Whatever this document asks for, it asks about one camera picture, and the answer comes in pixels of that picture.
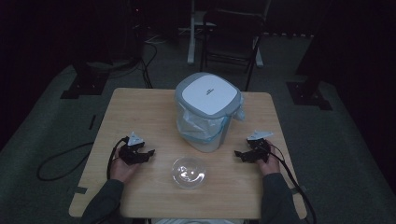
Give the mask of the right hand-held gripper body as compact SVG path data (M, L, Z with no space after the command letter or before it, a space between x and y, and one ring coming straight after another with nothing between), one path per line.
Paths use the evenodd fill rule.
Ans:
M255 131L247 138L247 144L254 152L254 160L268 161L268 157L271 152L271 147L266 141L266 138L273 135L272 132L267 131Z

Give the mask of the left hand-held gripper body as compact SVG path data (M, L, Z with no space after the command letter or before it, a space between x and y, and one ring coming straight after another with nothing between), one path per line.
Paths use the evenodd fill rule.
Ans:
M119 157L128 165L143 163L145 156L138 150L145 145L144 140L135 133L126 140L126 144L120 148Z

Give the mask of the clear plastic cup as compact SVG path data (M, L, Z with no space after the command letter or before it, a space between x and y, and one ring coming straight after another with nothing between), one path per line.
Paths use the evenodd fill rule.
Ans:
M197 189L205 181L205 163L195 157L182 157L175 160L172 177L181 189Z

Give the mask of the grey and white trash can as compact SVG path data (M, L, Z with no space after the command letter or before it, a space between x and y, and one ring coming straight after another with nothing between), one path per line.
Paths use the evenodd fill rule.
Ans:
M224 142L232 119L244 120L244 97L226 79L199 72L176 88L177 129L201 152L213 152Z

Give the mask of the person's left hand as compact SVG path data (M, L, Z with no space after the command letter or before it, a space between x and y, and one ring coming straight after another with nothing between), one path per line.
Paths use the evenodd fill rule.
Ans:
M120 158L119 152L120 150L117 148L114 159L111 162L109 177L127 184L134 177L134 174L139 168L139 164L128 165Z

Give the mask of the person's right hand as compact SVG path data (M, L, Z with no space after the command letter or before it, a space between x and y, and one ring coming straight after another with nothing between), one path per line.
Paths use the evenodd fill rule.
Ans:
M256 161L256 164L259 166L259 169L262 172L263 176L277 174L280 172L279 161L276 158L276 150L272 146L272 143L270 141L268 141L268 145L270 146L270 155L268 156L268 160Z

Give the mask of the white plastic trash bag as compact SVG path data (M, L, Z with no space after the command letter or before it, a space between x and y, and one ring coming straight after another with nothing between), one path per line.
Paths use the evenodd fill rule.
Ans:
M186 103L181 94L175 96L177 104L177 129L180 135L195 147L213 151L225 139L232 119L244 120L244 98L240 92L233 101L215 115L207 115Z

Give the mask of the white trash can lid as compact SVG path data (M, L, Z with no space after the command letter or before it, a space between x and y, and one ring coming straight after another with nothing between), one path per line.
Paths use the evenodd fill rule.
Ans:
M182 99L207 115L215 115L229 105L238 90L225 79L202 73L181 93Z

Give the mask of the black stand base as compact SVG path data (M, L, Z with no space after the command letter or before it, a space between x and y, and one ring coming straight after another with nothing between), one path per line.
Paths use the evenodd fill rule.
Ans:
M77 75L62 99L77 99L80 95L101 95L109 77L108 72L99 72L84 62L73 63Z
M287 82L287 87L296 105L317 106L320 110L332 110L332 106L319 90L312 90L303 82Z

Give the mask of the black folding chair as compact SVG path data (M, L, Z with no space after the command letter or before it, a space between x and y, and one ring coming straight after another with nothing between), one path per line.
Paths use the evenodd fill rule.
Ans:
M257 14L212 9L203 16L200 70L208 61L245 66L248 90L264 34L264 19Z

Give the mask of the white desk frame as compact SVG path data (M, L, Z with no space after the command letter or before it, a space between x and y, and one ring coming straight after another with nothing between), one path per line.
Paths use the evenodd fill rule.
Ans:
M204 28L204 15L210 9L258 15L266 19L272 0L191 0L190 26L180 30L190 32L187 64L195 65L196 35Z

